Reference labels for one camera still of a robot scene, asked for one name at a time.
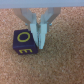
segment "brown carpet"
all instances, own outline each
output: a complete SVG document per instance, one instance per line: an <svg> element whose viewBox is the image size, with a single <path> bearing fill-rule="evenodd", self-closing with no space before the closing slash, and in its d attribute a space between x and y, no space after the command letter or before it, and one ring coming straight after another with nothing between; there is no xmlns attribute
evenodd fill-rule
<svg viewBox="0 0 84 84"><path fill-rule="evenodd" d="M32 8L37 21L47 8ZM0 9L0 84L84 84L84 7L66 7L36 55L18 55L14 30L27 29L12 9Z"/></svg>

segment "cube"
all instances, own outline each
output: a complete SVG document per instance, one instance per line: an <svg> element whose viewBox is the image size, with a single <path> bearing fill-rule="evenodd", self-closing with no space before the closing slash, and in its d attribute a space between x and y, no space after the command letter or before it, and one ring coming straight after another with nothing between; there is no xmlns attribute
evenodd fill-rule
<svg viewBox="0 0 84 84"><path fill-rule="evenodd" d="M32 33L28 29L14 31L13 49L19 55L38 53L38 47L34 42Z"/></svg>

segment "yellow letter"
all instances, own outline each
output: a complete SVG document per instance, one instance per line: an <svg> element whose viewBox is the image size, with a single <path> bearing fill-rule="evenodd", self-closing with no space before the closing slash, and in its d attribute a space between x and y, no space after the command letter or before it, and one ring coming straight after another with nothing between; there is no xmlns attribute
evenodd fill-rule
<svg viewBox="0 0 84 84"><path fill-rule="evenodd" d="M23 53L22 51L25 51L25 53L27 53L28 50L29 50L30 52L32 52L31 49L23 49L23 50L19 50L19 52L20 52L20 53Z"/></svg>
<svg viewBox="0 0 84 84"><path fill-rule="evenodd" d="M25 39L25 40L21 40L21 39L20 39L20 36L21 36L22 34L27 34L27 35L28 35L28 38ZM22 32L22 33L20 33L20 34L18 35L18 37L17 37L17 40L18 40L19 42L26 42L26 41L28 41L29 39L30 39L30 34L29 34L28 32Z"/></svg>

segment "toy block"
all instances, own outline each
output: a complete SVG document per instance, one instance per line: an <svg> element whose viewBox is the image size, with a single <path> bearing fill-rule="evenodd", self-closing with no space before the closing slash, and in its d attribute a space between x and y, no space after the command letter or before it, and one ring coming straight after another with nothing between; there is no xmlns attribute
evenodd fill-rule
<svg viewBox="0 0 84 84"><path fill-rule="evenodd" d="M13 49L19 55L38 53L38 47L34 42L32 33L28 29L14 31Z"/></svg>

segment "yellow letter o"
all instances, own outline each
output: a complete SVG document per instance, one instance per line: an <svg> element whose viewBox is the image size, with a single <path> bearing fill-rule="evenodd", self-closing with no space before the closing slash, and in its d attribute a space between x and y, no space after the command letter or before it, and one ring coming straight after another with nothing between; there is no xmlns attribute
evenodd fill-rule
<svg viewBox="0 0 84 84"><path fill-rule="evenodd" d="M23 34L27 34L27 35L28 35L28 38L25 39L25 40L21 40L21 39L20 39L20 36L23 35ZM30 34L29 34L28 32L22 32L22 33L20 33L20 34L18 35L18 37L17 37L17 40L18 40L19 42L26 42L26 41L28 41L29 39L30 39Z"/></svg>

